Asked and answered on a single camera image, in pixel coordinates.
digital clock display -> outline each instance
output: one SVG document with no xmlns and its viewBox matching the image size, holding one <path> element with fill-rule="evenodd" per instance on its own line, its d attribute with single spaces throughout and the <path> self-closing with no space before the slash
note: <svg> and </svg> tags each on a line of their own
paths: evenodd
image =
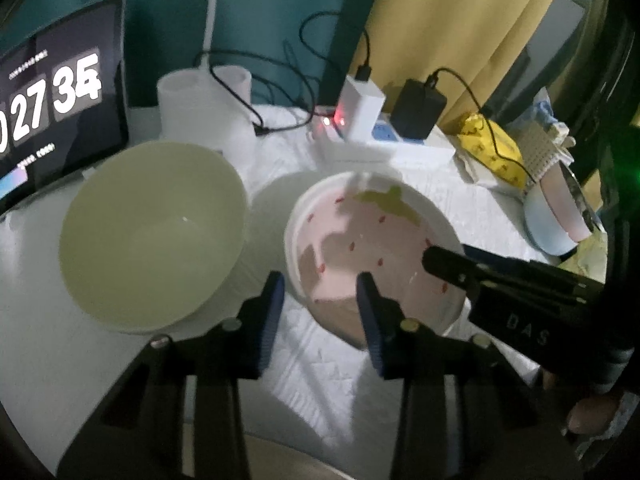
<svg viewBox="0 0 640 480">
<path fill-rule="evenodd" d="M 0 59 L 0 216 L 126 145 L 122 11 L 93 4 Z"/>
</svg>

white pole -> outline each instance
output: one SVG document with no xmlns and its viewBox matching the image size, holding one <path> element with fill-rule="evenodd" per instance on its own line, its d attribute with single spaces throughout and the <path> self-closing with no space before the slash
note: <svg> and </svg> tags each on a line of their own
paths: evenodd
<svg viewBox="0 0 640 480">
<path fill-rule="evenodd" d="M 213 38 L 213 24 L 216 21 L 216 4 L 218 0 L 208 0 L 207 3 L 207 17 L 204 24 L 204 40 L 202 41 L 202 50 L 207 51 L 211 49 L 211 40 Z M 202 56 L 200 60 L 200 68 L 203 70 L 209 69 L 209 57 Z"/>
</svg>

strawberry-patterned bowl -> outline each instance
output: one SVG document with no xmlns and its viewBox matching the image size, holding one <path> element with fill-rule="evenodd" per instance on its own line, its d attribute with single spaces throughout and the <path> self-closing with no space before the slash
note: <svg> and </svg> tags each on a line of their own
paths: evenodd
<svg viewBox="0 0 640 480">
<path fill-rule="evenodd" d="M 289 279 L 316 321 L 364 348 L 356 277 L 371 272 L 380 293 L 443 335 L 465 293 L 422 268 L 430 245 L 463 254 L 452 225 L 415 189 L 373 173 L 341 173 L 296 202 L 284 236 Z"/>
</svg>

white tablecloth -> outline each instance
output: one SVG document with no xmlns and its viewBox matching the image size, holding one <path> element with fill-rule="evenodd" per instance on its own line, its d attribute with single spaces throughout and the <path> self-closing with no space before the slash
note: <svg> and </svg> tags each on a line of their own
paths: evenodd
<svg viewBox="0 0 640 480">
<path fill-rule="evenodd" d="M 290 124 L 284 108 L 265 107 L 268 124 Z M 155 108 L 131 111 L 132 141 L 159 133 Z M 248 240 L 230 277 L 197 313 L 168 329 L 198 336 L 257 294 L 271 269 L 285 271 L 282 237 L 290 210 L 322 167 L 300 128 L 260 139 L 245 184 L 252 200 Z M 387 169 L 430 198 L 462 243 L 505 256 L 546 261 L 532 247 L 517 200 L 465 182 L 455 163 L 436 171 Z M 59 186 L 0 222 L 0 400 L 17 429 L 54 471 L 102 396 L 148 341 L 108 332 L 68 295 L 58 267 L 58 237 L 81 180 Z M 453 336 L 477 332 L 463 316 Z M 506 349 L 521 374 L 534 364 Z M 401 384 L 384 383 L 366 352 L 322 329 L 290 294 L 271 366 L 241 383 L 245 430 L 319 458 L 356 478 L 388 477 Z"/>
</svg>

white power strip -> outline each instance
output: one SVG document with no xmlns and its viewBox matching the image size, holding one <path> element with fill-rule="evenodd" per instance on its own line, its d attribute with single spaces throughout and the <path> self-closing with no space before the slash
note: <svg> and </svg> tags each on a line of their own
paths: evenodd
<svg viewBox="0 0 640 480">
<path fill-rule="evenodd" d="M 329 113 L 331 108 L 319 108 L 320 113 Z M 388 114 L 380 114 L 366 140 L 345 140 L 329 117 L 316 116 L 312 121 L 310 140 L 317 146 L 322 158 L 332 162 L 370 162 L 375 164 L 400 164 L 433 170 L 447 164 L 456 149 L 434 126 L 424 140 L 403 139 L 388 121 Z"/>
</svg>

